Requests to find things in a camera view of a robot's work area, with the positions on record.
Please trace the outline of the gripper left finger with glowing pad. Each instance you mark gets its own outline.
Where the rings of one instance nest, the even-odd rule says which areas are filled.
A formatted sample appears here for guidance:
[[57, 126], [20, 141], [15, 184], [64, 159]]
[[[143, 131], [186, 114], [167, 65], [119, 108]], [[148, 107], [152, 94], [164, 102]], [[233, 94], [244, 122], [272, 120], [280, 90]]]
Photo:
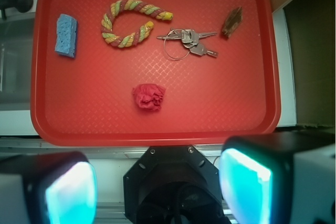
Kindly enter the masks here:
[[93, 223], [97, 197], [81, 152], [1, 158], [1, 223]]

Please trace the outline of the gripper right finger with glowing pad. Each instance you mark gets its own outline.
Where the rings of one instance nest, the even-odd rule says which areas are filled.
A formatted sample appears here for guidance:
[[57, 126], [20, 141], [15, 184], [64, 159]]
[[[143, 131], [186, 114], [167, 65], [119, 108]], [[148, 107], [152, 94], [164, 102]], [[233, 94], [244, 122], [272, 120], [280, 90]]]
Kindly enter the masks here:
[[335, 135], [230, 137], [219, 159], [219, 184], [239, 223], [335, 223]]

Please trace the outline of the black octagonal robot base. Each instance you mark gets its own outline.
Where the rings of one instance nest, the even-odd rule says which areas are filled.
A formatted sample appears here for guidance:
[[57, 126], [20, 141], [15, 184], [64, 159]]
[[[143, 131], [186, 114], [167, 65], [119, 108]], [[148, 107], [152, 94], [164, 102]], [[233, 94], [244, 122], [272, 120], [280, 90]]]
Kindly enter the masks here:
[[229, 223], [219, 170], [192, 146], [152, 146], [123, 177], [132, 223]]

